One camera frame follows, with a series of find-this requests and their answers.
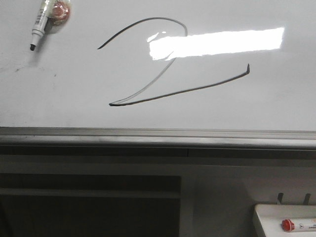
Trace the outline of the white whiteboard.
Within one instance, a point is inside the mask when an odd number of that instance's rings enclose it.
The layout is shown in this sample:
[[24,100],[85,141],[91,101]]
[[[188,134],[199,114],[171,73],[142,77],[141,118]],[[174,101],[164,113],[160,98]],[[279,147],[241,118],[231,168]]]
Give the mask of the white whiteboard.
[[38,0],[0,3],[5,146],[316,146],[313,0],[73,0],[30,50]]

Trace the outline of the black whiteboard marker with magnet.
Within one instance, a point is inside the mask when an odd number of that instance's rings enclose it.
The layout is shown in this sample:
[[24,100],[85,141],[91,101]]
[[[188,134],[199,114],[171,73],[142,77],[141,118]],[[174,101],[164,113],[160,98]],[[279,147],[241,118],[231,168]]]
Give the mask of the black whiteboard marker with magnet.
[[30,50],[35,50],[52,27],[59,27],[67,22],[70,14],[70,0],[42,0],[32,28]]

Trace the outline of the red capped whiteboard marker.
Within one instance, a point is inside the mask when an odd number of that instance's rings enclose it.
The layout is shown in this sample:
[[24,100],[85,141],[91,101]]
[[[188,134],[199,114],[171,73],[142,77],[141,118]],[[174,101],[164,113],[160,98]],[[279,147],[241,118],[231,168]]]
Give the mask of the red capped whiteboard marker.
[[316,220],[315,218],[284,219],[281,227],[285,232],[315,232]]

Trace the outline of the white plastic marker tray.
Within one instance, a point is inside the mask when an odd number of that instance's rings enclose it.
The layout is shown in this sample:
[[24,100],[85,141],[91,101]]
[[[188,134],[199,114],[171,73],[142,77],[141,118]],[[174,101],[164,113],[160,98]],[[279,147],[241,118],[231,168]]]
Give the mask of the white plastic marker tray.
[[278,193],[275,204],[257,204],[254,207],[253,225],[258,237],[314,237],[315,231],[285,231],[282,221],[316,220],[316,204],[312,195],[306,193],[299,204],[286,204],[284,193]]

